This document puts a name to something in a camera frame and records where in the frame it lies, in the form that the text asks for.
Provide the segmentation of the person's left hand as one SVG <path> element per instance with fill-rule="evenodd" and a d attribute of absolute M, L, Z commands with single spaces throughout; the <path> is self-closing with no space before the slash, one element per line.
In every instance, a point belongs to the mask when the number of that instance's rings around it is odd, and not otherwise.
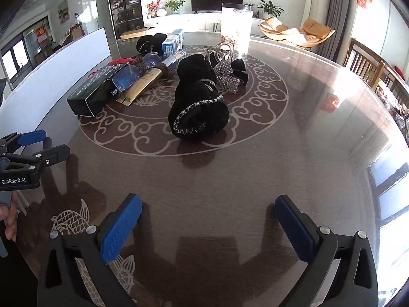
<path fill-rule="evenodd" d="M 1 205 L 1 220 L 6 221 L 6 230 L 5 235 L 8 240 L 13 240 L 14 242 L 17 239 L 17 201 L 18 196 L 17 192 L 13 191 L 11 193 L 11 203 L 10 206 Z"/>

